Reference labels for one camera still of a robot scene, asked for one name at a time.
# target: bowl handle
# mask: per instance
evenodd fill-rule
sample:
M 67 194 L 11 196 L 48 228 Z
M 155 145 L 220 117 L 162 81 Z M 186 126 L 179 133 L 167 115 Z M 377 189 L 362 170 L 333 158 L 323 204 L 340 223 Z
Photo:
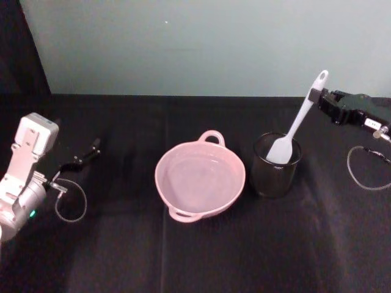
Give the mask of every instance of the bowl handle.
M 199 140 L 201 141 L 206 141 L 206 139 L 209 137 L 209 136 L 214 136 L 215 138 L 217 138 L 219 140 L 219 145 L 222 145 L 223 147 L 225 147 L 225 141 L 224 141 L 224 136 L 222 136 L 222 134 L 220 132 L 218 132 L 217 130 L 208 130 L 208 131 L 205 131 L 199 138 Z
M 202 218 L 202 214 L 177 211 L 175 208 L 169 208 L 169 214 L 174 220 L 182 223 L 192 223 Z

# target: white spatula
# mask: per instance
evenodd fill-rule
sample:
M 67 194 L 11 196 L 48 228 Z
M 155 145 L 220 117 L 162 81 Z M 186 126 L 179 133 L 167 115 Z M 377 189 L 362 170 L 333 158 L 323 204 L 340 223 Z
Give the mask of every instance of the white spatula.
M 329 75 L 329 72 L 327 70 L 323 70 L 318 77 L 313 82 L 311 89 L 316 90 L 322 90 L 324 88 L 324 84 L 327 81 L 327 77 Z M 311 92 L 311 89 L 308 91 L 307 96 L 304 99 L 303 104 L 301 105 L 300 111 L 296 118 L 294 119 L 294 122 L 291 126 L 291 129 L 289 129 L 288 134 L 285 137 L 282 137 L 281 139 L 277 139 L 273 145 L 271 146 L 271 149 L 269 150 L 269 153 L 266 157 L 266 160 L 276 163 L 276 164 L 286 164 L 289 162 L 289 160 L 292 157 L 292 138 L 294 134 L 296 133 L 296 130 L 298 130 L 301 122 L 303 121 L 304 117 L 307 115 L 307 112 L 310 110 L 313 102 L 311 102 L 308 98 Z

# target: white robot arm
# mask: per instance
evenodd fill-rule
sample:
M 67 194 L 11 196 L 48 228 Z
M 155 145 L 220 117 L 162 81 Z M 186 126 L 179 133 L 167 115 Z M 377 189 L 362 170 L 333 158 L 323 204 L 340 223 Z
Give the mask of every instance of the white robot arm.
M 36 113 L 20 120 L 12 158 L 0 181 L 1 242 L 13 238 L 46 197 L 45 176 L 35 166 L 52 149 L 58 132 L 58 125 Z M 53 187 L 67 191 L 57 184 Z

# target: label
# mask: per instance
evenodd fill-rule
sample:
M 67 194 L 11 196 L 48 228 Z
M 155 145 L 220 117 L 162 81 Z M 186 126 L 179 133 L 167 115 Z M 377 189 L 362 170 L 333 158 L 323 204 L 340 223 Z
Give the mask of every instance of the label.
M 374 121 L 372 119 L 369 119 L 369 118 L 365 119 L 364 125 L 372 128 L 372 129 L 375 129 L 375 130 L 379 130 L 381 127 L 381 123 Z

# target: black cloth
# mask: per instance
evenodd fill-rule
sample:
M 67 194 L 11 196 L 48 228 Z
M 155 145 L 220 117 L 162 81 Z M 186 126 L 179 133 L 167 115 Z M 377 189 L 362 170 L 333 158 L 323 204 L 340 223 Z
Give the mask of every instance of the black cloth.
M 192 224 L 170 218 L 154 182 L 161 156 L 208 129 L 248 169 L 252 143 L 288 131 L 302 98 L 20 96 L 0 100 L 0 171 L 19 119 L 32 111 L 61 118 L 38 170 L 102 139 L 101 157 L 78 175 L 89 207 L 61 222 L 49 193 L 37 215 L 2 247 L 1 292 L 390 292 L 390 192 L 350 178 L 355 145 L 391 154 L 352 126 L 334 126 L 315 107 L 295 138 L 303 149 L 293 187 L 278 200 L 248 181 L 234 205 Z M 391 181 L 389 167 L 359 151 L 352 167 L 367 184 Z
M 0 1 L 0 93 L 50 93 L 18 0 Z

